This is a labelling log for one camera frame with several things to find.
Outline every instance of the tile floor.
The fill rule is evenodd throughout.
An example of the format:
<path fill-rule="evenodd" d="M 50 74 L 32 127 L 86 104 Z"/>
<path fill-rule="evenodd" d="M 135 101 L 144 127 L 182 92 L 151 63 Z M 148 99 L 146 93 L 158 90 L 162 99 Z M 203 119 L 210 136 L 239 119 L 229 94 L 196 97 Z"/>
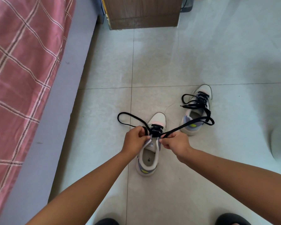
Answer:
<path fill-rule="evenodd" d="M 190 137 L 191 145 L 281 173 L 269 146 L 281 122 L 281 0 L 196 0 L 178 27 L 97 26 L 52 196 L 121 150 L 129 127 L 117 122 L 119 112 L 148 120 L 161 111 L 172 129 L 184 114 L 182 94 L 202 83 L 212 85 L 216 124 Z M 212 225 L 224 212 L 269 224 L 163 149 L 149 178 L 133 160 L 87 224 L 112 217 L 121 225 Z"/>

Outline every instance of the brown wooden furniture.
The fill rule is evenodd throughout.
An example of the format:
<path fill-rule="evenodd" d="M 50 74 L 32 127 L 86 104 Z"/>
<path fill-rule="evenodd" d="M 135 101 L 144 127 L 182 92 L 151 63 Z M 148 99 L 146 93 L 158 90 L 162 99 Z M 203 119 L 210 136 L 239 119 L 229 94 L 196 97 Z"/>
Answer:
<path fill-rule="evenodd" d="M 177 26 L 182 0 L 102 0 L 113 29 Z"/>

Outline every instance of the person's left arm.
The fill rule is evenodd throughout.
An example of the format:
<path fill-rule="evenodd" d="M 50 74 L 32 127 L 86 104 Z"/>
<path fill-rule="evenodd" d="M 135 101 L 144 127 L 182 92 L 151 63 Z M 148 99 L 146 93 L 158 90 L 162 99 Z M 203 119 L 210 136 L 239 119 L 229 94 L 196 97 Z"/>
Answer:
<path fill-rule="evenodd" d="M 121 152 L 61 192 L 26 225 L 86 224 L 120 173 L 150 138 L 144 134 L 141 126 L 127 132 Z"/>

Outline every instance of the checkered bedspread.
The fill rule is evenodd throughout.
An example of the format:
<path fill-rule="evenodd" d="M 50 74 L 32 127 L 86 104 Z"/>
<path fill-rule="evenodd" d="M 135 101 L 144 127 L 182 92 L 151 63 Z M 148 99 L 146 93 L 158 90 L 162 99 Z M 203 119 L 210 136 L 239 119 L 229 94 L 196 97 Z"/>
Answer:
<path fill-rule="evenodd" d="M 0 0 L 0 213 L 38 127 L 74 8 L 75 0 Z"/>

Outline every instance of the shoelace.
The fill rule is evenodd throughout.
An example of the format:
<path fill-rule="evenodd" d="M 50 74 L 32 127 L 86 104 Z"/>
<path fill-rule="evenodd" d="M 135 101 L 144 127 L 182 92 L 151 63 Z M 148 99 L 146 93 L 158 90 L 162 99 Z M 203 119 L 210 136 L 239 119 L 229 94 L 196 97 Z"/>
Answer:
<path fill-rule="evenodd" d="M 186 95 L 194 96 L 194 97 L 196 97 L 197 99 L 196 99 L 196 100 L 191 100 L 191 101 L 189 101 L 189 102 L 185 102 L 185 101 L 184 101 L 184 96 L 186 96 Z M 145 125 L 145 126 L 143 126 L 143 128 L 144 128 L 144 130 L 145 130 L 145 135 L 148 135 L 148 132 L 152 135 L 152 137 L 161 137 L 162 135 L 165 134 L 165 136 L 164 136 L 163 138 L 167 138 L 171 133 L 176 132 L 176 131 L 179 130 L 179 129 L 182 129 L 182 128 L 188 126 L 188 125 L 194 124 L 194 123 L 199 122 L 199 121 L 204 122 L 204 123 L 206 123 L 207 125 L 214 125 L 214 120 L 210 117 L 211 112 L 210 112 L 210 110 L 207 108 L 207 101 L 208 101 L 208 98 L 209 98 L 209 95 L 207 95 L 206 93 L 201 92 L 201 91 L 199 91 L 197 95 L 184 94 L 181 99 L 182 99 L 182 102 L 183 102 L 184 104 L 186 104 L 186 105 L 183 105 L 183 106 L 182 106 L 183 108 L 193 109 L 193 110 L 195 110 L 195 109 L 203 109 L 203 110 L 206 112 L 206 115 L 207 115 L 207 116 L 195 118 L 195 119 L 193 119 L 193 120 L 190 120 L 190 121 L 184 123 L 183 125 L 181 125 L 181 126 L 179 126 L 179 127 L 177 127 L 177 128 L 174 128 L 174 129 L 172 129 L 172 130 L 170 130 L 170 131 L 168 131 L 168 132 L 164 132 L 164 133 L 162 132 L 162 129 L 163 129 L 162 126 L 153 124 L 152 127 L 150 128 L 144 120 L 140 119 L 139 117 L 137 117 L 137 116 L 135 116 L 135 115 L 133 115 L 133 114 L 131 114 L 131 113 L 121 112 L 121 113 L 118 114 L 117 119 L 118 119 L 118 121 L 119 121 L 121 124 L 129 125 L 129 126 L 131 126 L 131 127 L 135 127 L 134 125 L 122 123 L 122 122 L 119 120 L 120 115 L 122 115 L 122 114 L 129 115 L 129 116 L 135 118 L 136 120 L 139 120 L 141 123 L 143 123 L 143 124 Z"/>

